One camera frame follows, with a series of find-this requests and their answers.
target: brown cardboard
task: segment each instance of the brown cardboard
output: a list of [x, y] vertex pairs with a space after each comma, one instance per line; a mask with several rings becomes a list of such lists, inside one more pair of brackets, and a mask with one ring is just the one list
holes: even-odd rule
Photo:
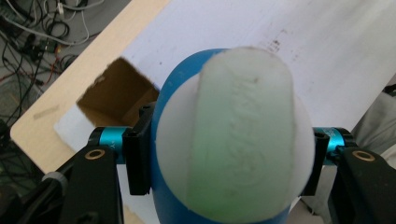
[[134, 126], [138, 108], [157, 100], [152, 83], [120, 58], [95, 80], [77, 105], [98, 126]]

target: cylindrical foam object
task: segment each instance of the cylindrical foam object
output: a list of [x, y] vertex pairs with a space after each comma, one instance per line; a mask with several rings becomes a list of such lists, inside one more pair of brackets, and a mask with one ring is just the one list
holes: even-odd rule
[[261, 49], [212, 49], [165, 82], [152, 121], [161, 223], [281, 223], [314, 159], [288, 67]]

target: cardboard box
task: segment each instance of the cardboard box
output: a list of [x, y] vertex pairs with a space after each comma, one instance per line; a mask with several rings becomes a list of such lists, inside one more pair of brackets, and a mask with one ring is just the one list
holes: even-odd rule
[[78, 151], [86, 146], [95, 127], [133, 127], [138, 121], [138, 108], [156, 101], [158, 94], [147, 77], [119, 58], [92, 83], [54, 129], [67, 145]]

